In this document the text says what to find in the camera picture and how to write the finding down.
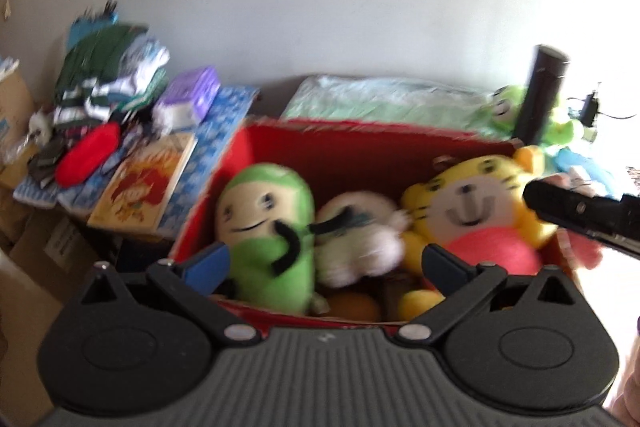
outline metal screw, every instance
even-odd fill
[[[255,337],[257,331],[249,324],[231,324],[225,328],[226,338],[232,341],[250,341]]]
[[[327,342],[334,341],[335,340],[335,335],[333,333],[323,333],[322,335],[320,335],[318,337],[318,340],[320,342],[324,342],[326,344]]]
[[[425,341],[431,336],[431,328],[423,324],[405,324],[398,334],[408,341]]]

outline book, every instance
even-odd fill
[[[87,224],[115,232],[153,233],[196,145],[191,133],[168,134],[118,167]]]

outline tissue box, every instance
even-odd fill
[[[206,116],[218,89],[220,81],[212,67],[179,74],[156,103],[154,124],[165,130],[198,125]]]

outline red box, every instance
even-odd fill
[[[351,190],[372,190],[399,201],[407,187],[436,175],[436,164],[448,156],[462,161],[488,154],[512,156],[515,150],[516,142],[492,142],[469,133],[399,124],[247,120],[192,209],[172,257],[183,261],[215,241],[216,201],[231,178],[253,163],[272,162],[298,172],[320,208]],[[544,264],[558,264],[573,277],[557,238],[540,253]],[[232,301],[221,303],[263,330],[273,325],[349,324],[274,314]]]

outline folded clothes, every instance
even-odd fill
[[[54,127],[57,130],[68,130],[100,125],[109,120],[114,110],[130,112],[146,107],[160,96],[166,84],[164,68],[156,69],[146,89],[133,95],[129,94],[134,91],[129,89],[130,84],[127,82],[117,80],[98,86],[97,79],[87,79],[80,87],[65,93],[54,111]]]
[[[155,63],[158,58],[167,53],[166,48],[158,39],[142,34],[137,36],[120,58],[118,76],[131,76],[143,63]],[[164,66],[169,57],[160,66]]]
[[[56,102],[65,93],[96,79],[97,85],[116,80],[120,71],[120,59],[137,36],[146,33],[146,26],[115,24],[91,33],[78,42],[66,54],[65,62],[56,82]]]
[[[125,82],[132,90],[131,96],[142,94],[147,90],[158,68],[162,68],[167,62],[169,62],[169,51],[167,48],[162,48],[157,55],[142,60],[132,73],[119,77],[116,82]]]

